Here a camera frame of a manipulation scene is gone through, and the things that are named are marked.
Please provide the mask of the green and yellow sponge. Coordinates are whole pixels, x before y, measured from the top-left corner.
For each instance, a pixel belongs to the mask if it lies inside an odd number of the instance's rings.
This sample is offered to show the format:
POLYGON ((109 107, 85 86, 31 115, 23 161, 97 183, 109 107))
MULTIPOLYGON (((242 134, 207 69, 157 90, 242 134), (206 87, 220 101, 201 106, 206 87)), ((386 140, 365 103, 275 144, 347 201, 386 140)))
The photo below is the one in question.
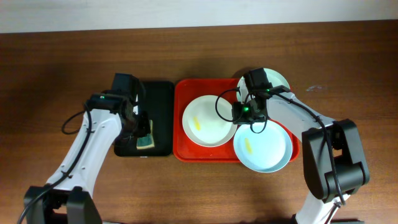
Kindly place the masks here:
POLYGON ((150 131, 144 137, 138 138, 136 143, 137 150, 152 149, 155 147, 154 137, 153 137, 153 122, 149 120, 150 131))

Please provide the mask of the light blue plate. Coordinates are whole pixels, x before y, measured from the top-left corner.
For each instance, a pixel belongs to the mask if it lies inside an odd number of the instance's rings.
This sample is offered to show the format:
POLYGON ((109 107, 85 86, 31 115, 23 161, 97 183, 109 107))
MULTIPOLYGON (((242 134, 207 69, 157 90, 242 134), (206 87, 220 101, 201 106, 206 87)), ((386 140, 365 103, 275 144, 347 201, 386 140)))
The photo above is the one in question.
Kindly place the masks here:
POLYGON ((293 154, 288 132, 274 121, 241 125, 234 135, 233 148, 243 165, 260 173, 281 170, 293 154))

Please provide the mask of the white plate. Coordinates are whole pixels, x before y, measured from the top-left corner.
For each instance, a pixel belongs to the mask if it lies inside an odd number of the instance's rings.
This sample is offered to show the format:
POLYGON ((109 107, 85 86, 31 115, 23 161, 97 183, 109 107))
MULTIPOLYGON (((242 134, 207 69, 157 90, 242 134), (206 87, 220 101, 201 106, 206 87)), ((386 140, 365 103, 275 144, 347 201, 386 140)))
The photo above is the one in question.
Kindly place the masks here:
POLYGON ((195 98, 182 115, 184 133, 195 144, 218 147, 226 144, 235 134, 238 125, 221 119, 232 120, 232 105, 224 98, 204 95, 195 98))

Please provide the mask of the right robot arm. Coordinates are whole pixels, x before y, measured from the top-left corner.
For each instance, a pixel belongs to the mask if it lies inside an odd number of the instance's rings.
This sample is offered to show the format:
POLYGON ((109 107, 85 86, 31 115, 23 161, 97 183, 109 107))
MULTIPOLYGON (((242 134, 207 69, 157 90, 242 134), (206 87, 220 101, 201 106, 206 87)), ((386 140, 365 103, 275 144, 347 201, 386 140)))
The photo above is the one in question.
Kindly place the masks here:
POLYGON ((339 208, 370 179, 355 123, 336 121, 298 100, 292 92, 254 92, 251 101, 233 103, 240 127, 233 140, 238 159, 256 172, 281 170, 292 156, 279 128, 287 128, 301 143, 303 173, 309 189, 292 223, 330 223, 339 208))

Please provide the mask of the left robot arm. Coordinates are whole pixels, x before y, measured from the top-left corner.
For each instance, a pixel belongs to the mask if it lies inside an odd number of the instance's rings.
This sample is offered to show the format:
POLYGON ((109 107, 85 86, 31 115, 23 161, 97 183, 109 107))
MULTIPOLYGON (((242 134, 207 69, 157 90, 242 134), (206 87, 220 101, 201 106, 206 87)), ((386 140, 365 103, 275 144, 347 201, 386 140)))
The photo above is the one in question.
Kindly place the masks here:
POLYGON ((64 160, 42 187, 29 187, 18 223, 102 223, 93 201, 97 176, 111 146, 129 146, 150 131, 139 95, 122 90, 93 94, 64 160))

